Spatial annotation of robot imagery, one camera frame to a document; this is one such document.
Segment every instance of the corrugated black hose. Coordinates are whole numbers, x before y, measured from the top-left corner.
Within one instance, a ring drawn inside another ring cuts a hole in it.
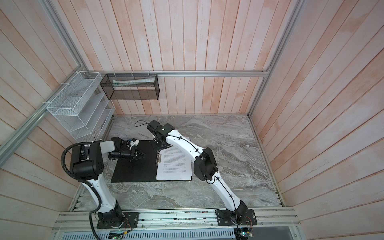
[[[71,178],[73,178],[73,179],[75,179],[75,180],[77,180],[77,181],[79,181],[79,182],[85,183],[85,184],[86,184],[88,187],[90,187],[90,188],[92,189],[92,191],[95,193],[95,195],[96,195],[96,197],[97,197],[97,199],[98,199],[98,201],[99,201],[99,205],[98,205],[98,207],[97,207],[96,209],[94,209],[94,210],[92,210],[92,211],[89,212],[89,223],[90,223],[90,225],[91,225],[91,229],[92,229],[92,232],[93,232],[93,235],[95,236],[95,238],[96,238],[97,240],[101,240],[101,239],[99,238],[99,236],[96,234],[96,231],[95,231],[95,228],[93,227],[93,222],[92,222],[92,214],[95,213],[95,212],[97,212],[97,211],[100,209],[100,207],[101,207],[101,197],[100,197],[99,193],[96,191],[96,189],[93,187],[93,185],[92,185],[91,183],[89,183],[87,180],[84,180],[84,179],[82,179],[81,177],[76,176],[75,174],[73,174],[72,172],[70,172],[70,171],[68,170],[67,166],[65,165],[65,155],[67,154],[67,152],[68,152],[71,148],[73,148],[73,147],[75,147],[75,146],[78,146],[78,145],[87,145],[87,144],[92,144],[92,142],[78,142],[78,143],[74,143],[74,144],[72,144],[71,146],[67,147],[67,148],[64,150],[63,154],[61,155],[61,166],[63,167],[64,172],[65,172],[66,174],[68,174]]]

